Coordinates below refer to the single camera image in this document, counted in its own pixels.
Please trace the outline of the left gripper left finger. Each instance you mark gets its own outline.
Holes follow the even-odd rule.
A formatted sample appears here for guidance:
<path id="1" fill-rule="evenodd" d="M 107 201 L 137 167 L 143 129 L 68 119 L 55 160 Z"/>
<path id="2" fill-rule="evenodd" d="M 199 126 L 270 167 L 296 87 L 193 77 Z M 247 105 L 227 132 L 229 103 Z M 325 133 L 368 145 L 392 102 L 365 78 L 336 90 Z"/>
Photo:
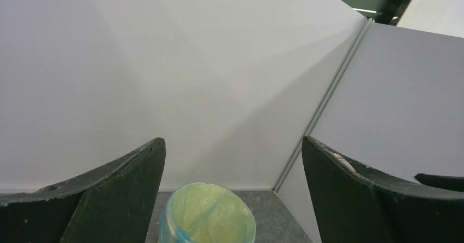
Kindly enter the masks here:
<path id="1" fill-rule="evenodd" d="M 33 193 L 1 195 L 1 242 L 144 242 L 164 139 Z"/>

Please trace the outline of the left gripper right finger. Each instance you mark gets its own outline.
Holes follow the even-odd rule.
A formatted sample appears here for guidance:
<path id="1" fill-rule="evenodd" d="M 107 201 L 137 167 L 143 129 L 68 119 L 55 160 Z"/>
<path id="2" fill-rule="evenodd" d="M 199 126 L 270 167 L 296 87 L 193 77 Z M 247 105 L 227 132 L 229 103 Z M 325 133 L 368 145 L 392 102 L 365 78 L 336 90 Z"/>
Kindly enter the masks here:
<path id="1" fill-rule="evenodd" d="M 323 242 L 463 242 L 463 192 L 407 181 L 302 140 Z"/>

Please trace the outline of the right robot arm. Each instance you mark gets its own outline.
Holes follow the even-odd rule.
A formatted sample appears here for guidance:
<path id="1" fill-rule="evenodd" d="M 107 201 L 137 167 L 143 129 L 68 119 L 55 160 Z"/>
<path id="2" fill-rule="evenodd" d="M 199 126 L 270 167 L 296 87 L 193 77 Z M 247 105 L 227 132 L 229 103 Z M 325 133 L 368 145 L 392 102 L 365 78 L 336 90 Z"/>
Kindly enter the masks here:
<path id="1" fill-rule="evenodd" d="M 463 177 L 455 176 L 439 176 L 439 175 L 429 175 L 426 173 L 418 173 L 414 178 L 421 184 L 446 189 L 456 192 L 464 192 L 463 189 Z"/>

